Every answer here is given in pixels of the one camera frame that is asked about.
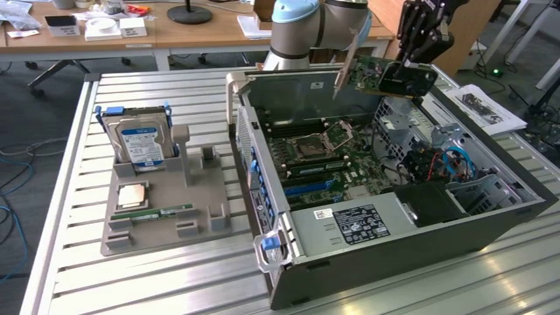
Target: white table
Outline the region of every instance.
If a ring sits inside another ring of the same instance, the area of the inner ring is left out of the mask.
[[[196,245],[100,254],[113,149],[96,105],[169,102],[192,142],[217,145],[230,211],[245,217],[225,126],[225,74],[252,68],[105,74],[85,82],[21,314],[513,314],[560,310],[560,208],[481,251],[282,311],[268,309],[250,233]],[[453,86],[450,79],[441,89]],[[514,134],[496,139],[560,196],[560,170]]]

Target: chair wheel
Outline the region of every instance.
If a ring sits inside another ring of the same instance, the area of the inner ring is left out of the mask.
[[[25,68],[30,70],[36,70],[38,68],[37,63],[25,61]]]
[[[36,98],[44,97],[44,90],[41,89],[30,89],[29,92],[32,93],[32,96],[34,96]]]

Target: hard drive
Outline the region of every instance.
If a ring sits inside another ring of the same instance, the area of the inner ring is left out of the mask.
[[[125,109],[109,107],[104,113],[96,108],[114,149],[116,162],[132,163],[137,171],[162,167],[164,159],[176,156],[170,137],[170,108]]]

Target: green ram module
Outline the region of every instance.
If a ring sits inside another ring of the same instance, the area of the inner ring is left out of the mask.
[[[130,218],[132,221],[148,221],[156,220],[164,217],[170,217],[177,211],[192,208],[192,204],[178,205],[176,207],[165,207],[156,209],[146,209],[133,212],[121,213],[110,216],[110,220],[126,219]]]

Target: desk leg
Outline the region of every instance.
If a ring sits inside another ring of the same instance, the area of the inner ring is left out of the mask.
[[[154,49],[153,57],[156,58],[157,71],[169,71],[169,61],[166,57],[169,56],[169,49]]]
[[[560,75],[560,59],[558,59],[558,61],[556,61],[552,68],[549,69],[549,71],[542,76],[542,79],[536,84],[536,88],[538,90],[546,90],[548,86],[550,85],[550,82],[552,82],[553,78],[557,75]]]
[[[497,48],[500,47],[501,43],[504,42],[505,36],[508,36],[510,30],[513,29],[513,25],[516,24],[518,18],[521,17],[522,12],[526,9],[530,0],[521,0],[513,14],[510,15],[500,33],[496,36],[496,39],[492,42],[492,45],[488,47],[488,50],[484,54],[484,62],[488,63],[488,60],[492,58],[493,53],[496,52]]]
[[[516,48],[510,52],[509,57],[506,59],[506,63],[512,64],[513,62],[516,62],[516,59],[517,59],[521,51],[525,49],[528,42],[533,38],[538,29],[541,28],[541,25],[542,25],[544,21],[546,21],[546,18],[549,16],[550,12],[554,11],[554,10],[556,9],[553,9],[550,7],[546,8],[545,11],[542,12],[542,14],[540,15],[540,17],[536,19],[532,27],[526,31],[525,36],[522,36],[521,41],[518,42]]]

